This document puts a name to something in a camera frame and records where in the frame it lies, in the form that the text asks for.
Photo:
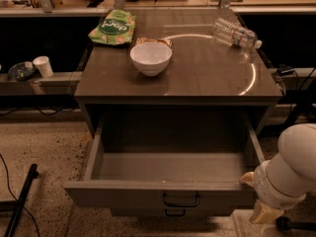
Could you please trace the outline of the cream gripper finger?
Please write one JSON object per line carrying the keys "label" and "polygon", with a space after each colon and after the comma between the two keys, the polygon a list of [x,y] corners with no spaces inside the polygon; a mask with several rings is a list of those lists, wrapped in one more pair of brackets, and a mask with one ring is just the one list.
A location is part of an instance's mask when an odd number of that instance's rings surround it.
{"label": "cream gripper finger", "polygon": [[247,172],[240,178],[240,183],[248,185],[249,187],[254,187],[254,173]]}
{"label": "cream gripper finger", "polygon": [[253,214],[250,217],[250,222],[253,224],[271,223],[284,214],[282,209],[273,208],[259,199],[254,204]]}

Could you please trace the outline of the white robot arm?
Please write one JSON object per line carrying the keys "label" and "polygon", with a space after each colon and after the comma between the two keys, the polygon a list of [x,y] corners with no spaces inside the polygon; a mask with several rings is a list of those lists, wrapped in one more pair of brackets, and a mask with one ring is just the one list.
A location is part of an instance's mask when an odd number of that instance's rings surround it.
{"label": "white robot arm", "polygon": [[240,178],[258,199],[253,224],[270,223],[294,208],[316,189],[316,124],[295,124],[277,140],[277,155]]}

